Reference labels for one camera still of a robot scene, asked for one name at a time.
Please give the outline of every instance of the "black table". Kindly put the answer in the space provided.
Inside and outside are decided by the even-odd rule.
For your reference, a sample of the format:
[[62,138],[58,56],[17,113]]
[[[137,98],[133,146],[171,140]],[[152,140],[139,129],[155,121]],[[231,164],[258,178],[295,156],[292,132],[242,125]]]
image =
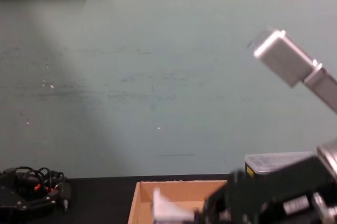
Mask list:
[[60,210],[32,224],[126,224],[136,183],[167,180],[227,180],[227,174],[72,179],[73,202],[68,213]]

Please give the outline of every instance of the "wall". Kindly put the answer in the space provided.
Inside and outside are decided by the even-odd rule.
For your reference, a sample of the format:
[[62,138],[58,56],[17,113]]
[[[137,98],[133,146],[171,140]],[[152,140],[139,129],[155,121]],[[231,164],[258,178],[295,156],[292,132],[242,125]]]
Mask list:
[[228,173],[313,150],[336,116],[246,46],[283,28],[337,75],[336,14],[335,0],[0,0],[0,169]]

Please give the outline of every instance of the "cardboard box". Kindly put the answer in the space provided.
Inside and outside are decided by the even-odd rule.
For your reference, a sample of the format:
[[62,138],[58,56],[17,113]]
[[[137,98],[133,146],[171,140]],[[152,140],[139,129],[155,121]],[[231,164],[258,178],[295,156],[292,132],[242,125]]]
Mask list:
[[153,189],[160,188],[161,194],[185,209],[199,209],[204,200],[224,186],[226,181],[167,181],[138,182],[132,200],[128,224],[152,224]]

